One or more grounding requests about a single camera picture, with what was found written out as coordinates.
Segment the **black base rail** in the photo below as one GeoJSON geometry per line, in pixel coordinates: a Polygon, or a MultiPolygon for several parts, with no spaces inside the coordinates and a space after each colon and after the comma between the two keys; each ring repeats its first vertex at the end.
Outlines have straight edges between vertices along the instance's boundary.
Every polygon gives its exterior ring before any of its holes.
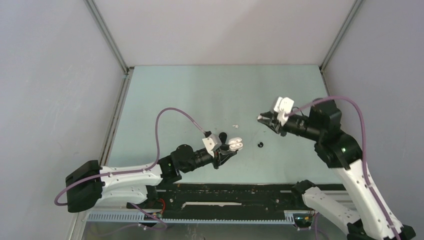
{"type": "Polygon", "coordinates": [[[290,212],[310,222],[317,210],[293,193],[293,184],[173,183],[156,187],[151,206],[127,203],[128,209],[158,210],[169,220],[284,221],[290,212]]]}

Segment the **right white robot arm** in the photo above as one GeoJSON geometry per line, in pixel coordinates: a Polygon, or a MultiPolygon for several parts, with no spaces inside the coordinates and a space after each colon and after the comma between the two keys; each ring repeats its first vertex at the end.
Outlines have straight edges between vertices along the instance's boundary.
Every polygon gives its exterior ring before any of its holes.
{"type": "Polygon", "coordinates": [[[349,240],[413,239],[415,230],[393,214],[369,172],[366,141],[357,142],[342,130],[337,99],[315,99],[306,104],[309,115],[302,115],[302,108],[294,108],[292,99],[278,97],[271,110],[257,118],[280,136],[289,133],[313,141],[316,154],[340,179],[355,209],[332,199],[309,180],[292,188],[291,204],[297,209],[308,207],[317,211],[349,240]]]}

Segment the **white earbud case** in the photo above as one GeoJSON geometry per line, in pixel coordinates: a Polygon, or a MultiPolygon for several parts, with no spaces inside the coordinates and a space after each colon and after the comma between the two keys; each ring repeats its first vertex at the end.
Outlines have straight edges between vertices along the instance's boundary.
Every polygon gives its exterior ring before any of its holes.
{"type": "Polygon", "coordinates": [[[236,152],[241,150],[244,147],[241,137],[234,137],[228,140],[228,150],[236,152]]]}

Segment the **black earbud case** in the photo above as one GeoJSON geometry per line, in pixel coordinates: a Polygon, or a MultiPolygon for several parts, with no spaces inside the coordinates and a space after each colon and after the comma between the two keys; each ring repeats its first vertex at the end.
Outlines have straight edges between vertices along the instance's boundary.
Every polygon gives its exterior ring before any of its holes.
{"type": "Polygon", "coordinates": [[[221,141],[222,144],[225,144],[227,142],[228,135],[225,132],[221,132],[218,135],[218,138],[219,138],[219,140],[221,141]]]}

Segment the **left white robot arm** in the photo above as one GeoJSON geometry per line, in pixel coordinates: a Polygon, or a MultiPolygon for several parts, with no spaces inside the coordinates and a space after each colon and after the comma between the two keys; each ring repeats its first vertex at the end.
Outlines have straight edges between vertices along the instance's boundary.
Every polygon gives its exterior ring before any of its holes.
{"type": "Polygon", "coordinates": [[[67,210],[79,213],[95,206],[126,203],[153,208],[158,202],[157,186],[173,184],[182,179],[182,173],[208,164],[218,169],[242,147],[243,143],[234,142],[209,153],[205,148],[194,151],[183,144],[150,170],[143,166],[101,167],[97,160],[89,160],[65,178],[67,210]]]}

